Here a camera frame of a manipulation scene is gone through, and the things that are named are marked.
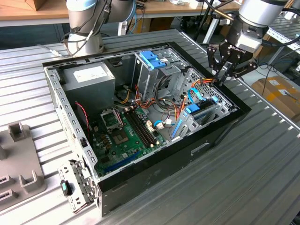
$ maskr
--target label on power supply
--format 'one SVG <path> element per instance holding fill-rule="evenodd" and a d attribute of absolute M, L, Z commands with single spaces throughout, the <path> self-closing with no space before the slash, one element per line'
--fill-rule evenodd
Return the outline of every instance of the label on power supply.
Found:
<path fill-rule="evenodd" d="M 107 73 L 103 70 L 101 66 L 93 67 L 88 69 L 82 69 L 74 72 L 74 77 L 77 82 L 89 81 L 92 79 L 100 78 L 103 76 L 107 76 Z"/>

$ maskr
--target yellow wire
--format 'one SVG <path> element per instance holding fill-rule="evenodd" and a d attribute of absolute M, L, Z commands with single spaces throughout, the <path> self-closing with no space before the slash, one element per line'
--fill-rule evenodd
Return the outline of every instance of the yellow wire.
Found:
<path fill-rule="evenodd" d="M 130 93 L 130 90 L 128 90 L 128 92 L 127 92 L 126 99 L 124 101 L 120 102 L 121 104 L 124 104 L 129 100 L 129 93 Z"/>

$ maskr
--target blue plastic clip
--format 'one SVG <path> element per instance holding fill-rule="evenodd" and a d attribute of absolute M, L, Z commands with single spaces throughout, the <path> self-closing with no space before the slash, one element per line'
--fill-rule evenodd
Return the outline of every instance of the blue plastic clip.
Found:
<path fill-rule="evenodd" d="M 166 66 L 166 63 L 160 61 L 158 56 L 151 51 L 140 52 L 140 56 L 151 69 L 159 69 Z"/>
<path fill-rule="evenodd" d="M 188 106 L 186 107 L 186 112 L 187 112 L 188 114 L 191 114 L 191 113 L 194 113 L 194 112 L 198 111 L 199 109 L 200 109 L 200 108 L 199 108 L 197 105 L 192 104 L 192 105 L 188 105 Z"/>
<path fill-rule="evenodd" d="M 218 103 L 219 99 L 216 96 L 211 97 L 215 103 Z"/>

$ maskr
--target white sticker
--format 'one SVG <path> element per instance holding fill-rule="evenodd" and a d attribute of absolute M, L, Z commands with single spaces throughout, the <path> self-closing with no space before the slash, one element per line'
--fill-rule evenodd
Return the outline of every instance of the white sticker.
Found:
<path fill-rule="evenodd" d="M 278 83 L 276 80 L 269 80 L 269 82 L 270 82 L 273 86 L 280 85 L 280 83 Z"/>
<path fill-rule="evenodd" d="M 288 95 L 288 94 L 290 94 L 287 90 L 285 90 L 285 89 L 280 89 L 280 90 L 278 90 L 282 95 Z"/>
<path fill-rule="evenodd" d="M 160 61 L 161 62 L 168 62 L 168 60 L 166 58 L 162 58 Z"/>
<path fill-rule="evenodd" d="M 75 71 L 74 76 L 77 82 L 80 83 L 80 82 L 100 78 L 103 76 L 107 76 L 107 73 L 103 70 L 101 66 L 99 66 L 99 67 L 93 67 L 93 68 Z"/>

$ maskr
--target wooden desk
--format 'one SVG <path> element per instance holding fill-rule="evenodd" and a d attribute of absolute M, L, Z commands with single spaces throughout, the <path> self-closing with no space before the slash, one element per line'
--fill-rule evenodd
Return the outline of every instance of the wooden desk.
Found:
<path fill-rule="evenodd" d="M 231 2 L 223 7 L 220 8 L 221 11 L 229 12 L 238 10 L 240 8 L 240 5 Z M 187 15 L 199 15 L 201 12 L 201 6 L 198 6 L 196 9 L 189 6 L 189 3 L 185 3 L 182 6 L 176 6 L 169 1 L 159 2 L 159 1 L 147 1 L 145 2 L 145 18 L 153 18 L 149 17 L 149 15 L 166 15 L 161 17 L 168 17 L 169 16 L 178 16 L 177 14 L 180 14 L 181 16 Z M 141 15 L 141 10 L 136 11 L 137 15 Z"/>
<path fill-rule="evenodd" d="M 201 7 L 193 9 L 189 6 L 189 3 L 176 6 L 168 1 L 149 1 L 145 3 L 145 7 L 144 18 L 199 15 L 201 11 Z M 228 12 L 239 8 L 240 6 L 237 3 L 232 2 L 222 7 L 221 10 Z M 141 10 L 137 9 L 136 13 L 137 18 L 142 17 Z M 54 23 L 68 23 L 68 10 L 65 0 L 48 0 L 37 12 L 0 6 L 0 27 Z"/>

